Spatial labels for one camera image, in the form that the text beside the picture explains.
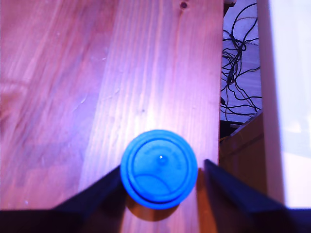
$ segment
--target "wood grain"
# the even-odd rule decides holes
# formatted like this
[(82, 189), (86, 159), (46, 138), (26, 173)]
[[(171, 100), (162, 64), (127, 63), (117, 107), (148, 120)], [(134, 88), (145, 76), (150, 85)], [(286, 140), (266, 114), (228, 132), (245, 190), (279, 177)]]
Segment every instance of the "wood grain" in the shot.
[(198, 180), (196, 183), (198, 212), (200, 232), (216, 233), (217, 226), (214, 214), (211, 209), (210, 198), (207, 193), (207, 181), (204, 178), (204, 171), (200, 168), (198, 174)]
[(221, 142), (219, 166), (253, 189), (268, 194), (262, 110)]
[[(51, 208), (116, 167), (140, 133), (218, 162), (222, 0), (3, 0), (1, 208)], [(195, 189), (123, 232), (198, 232)]]

